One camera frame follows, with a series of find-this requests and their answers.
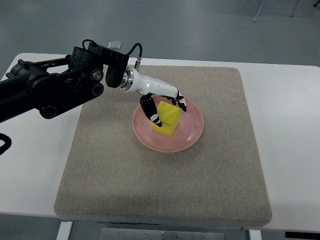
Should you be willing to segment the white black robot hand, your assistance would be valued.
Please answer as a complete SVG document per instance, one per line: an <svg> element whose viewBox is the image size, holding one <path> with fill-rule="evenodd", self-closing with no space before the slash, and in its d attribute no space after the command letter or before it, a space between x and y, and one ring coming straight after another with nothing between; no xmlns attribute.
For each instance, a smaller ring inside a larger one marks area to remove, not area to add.
<svg viewBox="0 0 320 240"><path fill-rule="evenodd" d="M160 79L140 74L133 67L126 68L118 88L125 93L138 92L141 94L139 103L146 118L158 127L162 126L162 122L152 96L165 97L173 105L178 105L184 112L187 111L186 100L175 86Z"/></svg>

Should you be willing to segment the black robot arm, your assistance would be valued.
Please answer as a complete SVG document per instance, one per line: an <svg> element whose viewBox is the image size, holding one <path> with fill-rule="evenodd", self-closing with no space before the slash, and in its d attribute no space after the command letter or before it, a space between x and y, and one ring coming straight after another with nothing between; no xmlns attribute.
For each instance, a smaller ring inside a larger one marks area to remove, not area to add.
<svg viewBox="0 0 320 240"><path fill-rule="evenodd" d="M71 55L38 62L18 60L0 82L0 121L37 109L45 119L55 118L99 97L105 78L111 88L120 86L129 56L143 47L137 42L128 53L84 39Z"/></svg>

